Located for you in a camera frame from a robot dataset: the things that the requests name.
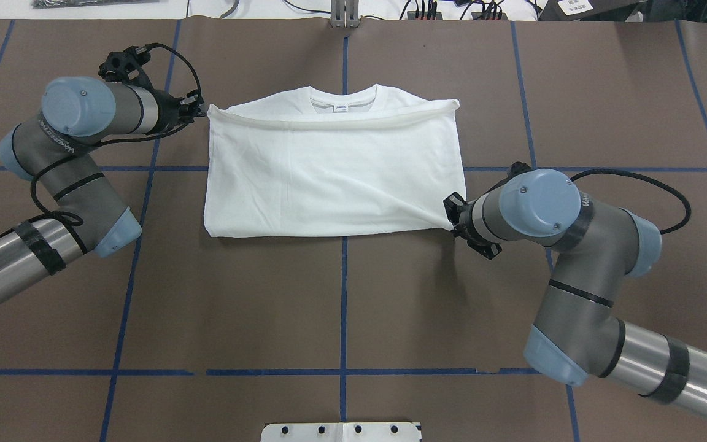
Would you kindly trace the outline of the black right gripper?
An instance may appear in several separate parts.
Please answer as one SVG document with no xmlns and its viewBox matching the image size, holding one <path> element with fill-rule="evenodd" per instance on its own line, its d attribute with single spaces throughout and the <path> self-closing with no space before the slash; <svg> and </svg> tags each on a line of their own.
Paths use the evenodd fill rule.
<svg viewBox="0 0 707 442">
<path fill-rule="evenodd" d="M 503 250 L 502 238 L 494 235 L 484 219 L 485 196 L 466 202 L 457 192 L 444 198 L 444 210 L 447 219 L 452 223 L 452 235 L 461 238 L 473 249 L 488 260 L 493 260 Z"/>
</svg>

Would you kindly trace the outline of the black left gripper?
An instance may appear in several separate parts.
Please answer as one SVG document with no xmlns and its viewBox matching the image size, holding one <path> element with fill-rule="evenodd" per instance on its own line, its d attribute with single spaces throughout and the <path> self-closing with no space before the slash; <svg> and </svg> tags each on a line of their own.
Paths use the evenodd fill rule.
<svg viewBox="0 0 707 442">
<path fill-rule="evenodd" d="M 200 92 L 189 92 L 185 97 L 174 97 L 168 92 L 157 93 L 159 117 L 157 134 L 165 134 L 195 118 L 206 118 L 208 105 L 200 101 Z"/>
</svg>

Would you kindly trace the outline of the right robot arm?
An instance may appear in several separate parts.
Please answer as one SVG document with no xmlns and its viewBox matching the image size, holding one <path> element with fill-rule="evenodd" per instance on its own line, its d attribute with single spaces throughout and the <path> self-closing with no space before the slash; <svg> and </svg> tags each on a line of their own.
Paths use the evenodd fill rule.
<svg viewBox="0 0 707 442">
<path fill-rule="evenodd" d="M 641 180 L 675 196 L 684 218 L 656 224 L 578 189 L 593 174 Z M 640 397 L 707 419 L 707 352 L 618 319 L 612 306 L 623 280 L 647 274 L 660 258 L 662 236 L 684 227 L 684 194 L 645 174 L 594 168 L 574 176 L 513 163 L 507 177 L 467 201 L 443 201 L 452 235 L 491 260 L 502 245 L 530 241 L 558 255 L 528 333 L 525 360 L 539 373 L 577 387 L 591 376 L 612 380 Z"/>
</svg>

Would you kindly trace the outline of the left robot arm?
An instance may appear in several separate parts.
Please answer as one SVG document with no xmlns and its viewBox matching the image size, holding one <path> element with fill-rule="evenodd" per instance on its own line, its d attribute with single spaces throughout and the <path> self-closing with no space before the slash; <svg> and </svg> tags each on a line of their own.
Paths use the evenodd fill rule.
<svg viewBox="0 0 707 442">
<path fill-rule="evenodd" d="M 141 224 L 92 151 L 171 136 L 204 115 L 200 87 L 174 97 L 149 83 L 51 81 L 39 113 L 0 142 L 1 162 L 29 182 L 40 212 L 0 235 L 0 304 L 89 252 L 108 257 L 140 237 Z"/>
</svg>

